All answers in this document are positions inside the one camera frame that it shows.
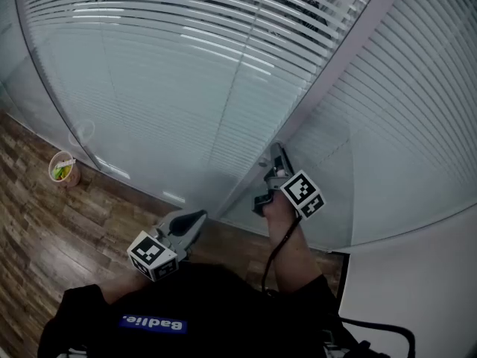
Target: white blinds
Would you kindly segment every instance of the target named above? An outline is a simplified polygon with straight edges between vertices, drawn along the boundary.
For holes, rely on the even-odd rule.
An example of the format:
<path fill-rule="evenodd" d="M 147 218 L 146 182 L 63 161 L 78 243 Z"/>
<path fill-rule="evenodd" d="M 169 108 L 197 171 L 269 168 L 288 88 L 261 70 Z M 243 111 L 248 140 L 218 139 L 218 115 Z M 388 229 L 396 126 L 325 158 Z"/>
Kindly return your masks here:
<path fill-rule="evenodd" d="M 304 225 L 312 244 L 382 239 L 477 202 L 476 38 L 476 0 L 394 2 L 287 144 L 328 201 Z"/>
<path fill-rule="evenodd" d="M 266 148 L 367 2 L 20 1 L 68 120 L 95 122 L 88 149 L 143 190 L 209 209 Z"/>

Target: hand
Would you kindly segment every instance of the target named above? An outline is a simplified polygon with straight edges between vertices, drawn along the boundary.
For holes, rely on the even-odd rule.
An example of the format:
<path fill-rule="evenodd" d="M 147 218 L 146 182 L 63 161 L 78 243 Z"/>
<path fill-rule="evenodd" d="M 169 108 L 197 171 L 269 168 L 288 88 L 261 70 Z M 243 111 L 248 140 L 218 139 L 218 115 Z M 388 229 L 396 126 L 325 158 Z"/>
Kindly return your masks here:
<path fill-rule="evenodd" d="M 274 200 L 263 207 L 268 224 L 291 225 L 295 220 L 295 209 L 281 191 L 274 191 Z"/>

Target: glass wall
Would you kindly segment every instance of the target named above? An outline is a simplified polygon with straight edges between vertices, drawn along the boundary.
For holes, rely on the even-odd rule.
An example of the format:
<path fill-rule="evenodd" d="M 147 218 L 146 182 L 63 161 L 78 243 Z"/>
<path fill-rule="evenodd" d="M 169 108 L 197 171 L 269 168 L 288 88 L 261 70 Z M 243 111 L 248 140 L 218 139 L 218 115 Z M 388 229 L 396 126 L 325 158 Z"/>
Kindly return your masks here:
<path fill-rule="evenodd" d="M 475 2 L 396 0 L 288 141 L 327 201 L 303 223 L 312 245 L 396 236 L 477 202 Z M 252 196 L 224 219 L 265 233 Z"/>
<path fill-rule="evenodd" d="M 216 209 L 368 0 L 17 0 L 58 110 L 100 168 Z"/>
<path fill-rule="evenodd" d="M 1 105 L 15 120 L 94 166 L 75 142 L 40 80 L 22 35 L 15 0 L 0 0 L 0 83 Z"/>

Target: blue label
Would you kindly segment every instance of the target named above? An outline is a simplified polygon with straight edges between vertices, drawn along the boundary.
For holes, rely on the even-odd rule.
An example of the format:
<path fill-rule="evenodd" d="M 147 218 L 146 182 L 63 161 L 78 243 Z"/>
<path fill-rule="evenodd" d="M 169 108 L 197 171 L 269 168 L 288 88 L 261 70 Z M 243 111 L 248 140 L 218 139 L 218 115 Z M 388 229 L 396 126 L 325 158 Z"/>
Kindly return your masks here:
<path fill-rule="evenodd" d="M 119 327 L 132 327 L 154 333 L 186 334 L 187 322 L 170 318 L 148 317 L 141 315 L 123 315 Z"/>

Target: cable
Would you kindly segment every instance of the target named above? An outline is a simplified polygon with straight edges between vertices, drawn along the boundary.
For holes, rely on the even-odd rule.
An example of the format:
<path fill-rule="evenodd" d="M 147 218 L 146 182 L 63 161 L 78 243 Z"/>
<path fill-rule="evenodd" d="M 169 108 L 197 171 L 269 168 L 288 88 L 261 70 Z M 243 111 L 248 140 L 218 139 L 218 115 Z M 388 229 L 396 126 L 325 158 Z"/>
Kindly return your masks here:
<path fill-rule="evenodd" d="M 395 326 L 395 325 L 388 325 L 388 324 L 375 324 L 373 322 L 364 322 L 364 321 L 356 321 L 354 319 L 349 318 L 342 318 L 338 315 L 328 314 L 330 318 L 335 318 L 344 322 L 345 324 L 351 324 L 359 327 L 366 327 L 368 329 L 376 329 L 376 330 L 385 330 L 391 331 L 393 333 L 401 334 L 408 340 L 409 344 L 409 351 L 408 351 L 408 358 L 415 358 L 416 357 L 416 338 L 414 334 L 405 327 Z"/>
<path fill-rule="evenodd" d="M 263 293 L 267 292 L 267 290 L 265 289 L 265 280 L 267 279 L 268 271 L 270 270 L 272 261 L 278 255 L 278 253 L 280 252 L 282 247 L 285 245 L 285 243 L 288 241 L 288 239 L 290 239 L 290 236 L 292 235 L 295 228 L 298 226 L 298 223 L 300 223 L 301 219 L 302 217 L 299 215 L 293 221 L 293 223 L 291 223 L 290 228 L 286 231 L 286 234 L 284 235 L 282 241 L 271 252 L 270 257 L 268 258 L 268 261 L 267 261 L 267 265 L 265 267 L 265 271 L 263 272 L 263 276 L 262 276 L 262 292 Z M 345 324 L 351 324 L 351 325 L 355 325 L 359 327 L 366 327 L 368 329 L 385 330 L 385 331 L 401 334 L 407 339 L 409 344 L 408 358 L 416 357 L 416 339 L 414 337 L 414 334 L 409 329 L 406 329 L 405 327 L 388 325 L 388 324 L 375 324 L 373 322 L 356 321 L 349 318 L 342 318 L 338 315 L 333 315 L 333 314 L 327 314 L 327 316 L 330 318 L 337 319 L 341 322 L 344 322 Z"/>
<path fill-rule="evenodd" d="M 293 233 L 293 231 L 295 230 L 295 228 L 297 227 L 298 223 L 300 222 L 301 220 L 301 215 L 299 215 L 294 221 L 293 223 L 291 223 L 290 225 L 290 228 L 286 231 L 282 241 L 275 247 L 275 249 L 272 251 L 272 253 L 270 254 L 270 257 L 268 258 L 268 261 L 267 261 L 267 265 L 265 267 L 265 271 L 263 272 L 263 276 L 262 276 L 262 292 L 263 293 L 266 293 L 266 289 L 265 289 L 265 280 L 267 279 L 267 275 L 268 275 L 268 270 L 270 269 L 270 266 L 271 266 L 271 262 L 274 260 L 274 258 L 278 255 L 278 252 L 280 252 L 280 249 L 282 249 L 282 246 L 285 245 L 285 243 L 288 241 L 288 239 L 290 239 L 290 236 L 291 234 Z"/>

